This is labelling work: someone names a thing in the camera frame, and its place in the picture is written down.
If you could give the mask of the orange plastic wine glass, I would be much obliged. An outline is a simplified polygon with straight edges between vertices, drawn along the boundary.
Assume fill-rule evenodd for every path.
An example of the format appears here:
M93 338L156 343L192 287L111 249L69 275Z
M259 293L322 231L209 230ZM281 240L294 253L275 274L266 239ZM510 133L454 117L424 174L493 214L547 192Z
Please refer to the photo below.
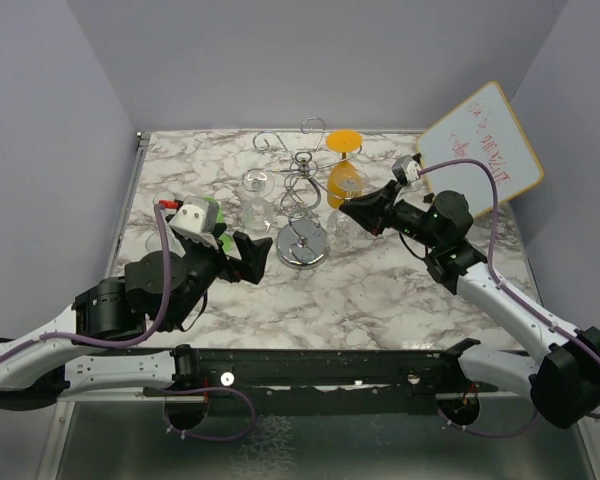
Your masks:
M337 130L326 139L327 148L340 155L327 181L327 202L333 209L338 209L345 199L357 196L363 190L363 178L349 160L352 154L360 151L362 144L362 136L354 130Z

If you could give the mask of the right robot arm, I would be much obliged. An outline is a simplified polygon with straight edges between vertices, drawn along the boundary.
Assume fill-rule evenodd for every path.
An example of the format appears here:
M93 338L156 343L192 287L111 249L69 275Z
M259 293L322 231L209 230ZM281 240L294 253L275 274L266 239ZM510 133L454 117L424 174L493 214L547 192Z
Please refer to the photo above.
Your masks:
M392 229L424 245L433 280L486 313L526 352L463 341L440 365L441 383L452 391L476 382L514 393L558 428L593 416L600 407L600 330L581 330L560 319L500 276L466 238L473 217L463 195L444 191L421 210L398 199L398 192L391 180L339 209L374 236Z

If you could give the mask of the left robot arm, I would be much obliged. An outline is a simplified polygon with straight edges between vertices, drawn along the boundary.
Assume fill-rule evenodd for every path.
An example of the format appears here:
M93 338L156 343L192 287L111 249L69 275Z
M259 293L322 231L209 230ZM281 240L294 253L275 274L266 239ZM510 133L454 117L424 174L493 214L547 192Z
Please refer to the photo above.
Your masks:
M189 239L127 264L78 295L55 319L14 340L0 338L0 410L31 411L93 390L172 387L186 395L201 371L172 350L132 353L158 332L180 330L204 308L215 280L258 284L272 240L234 235L240 255Z

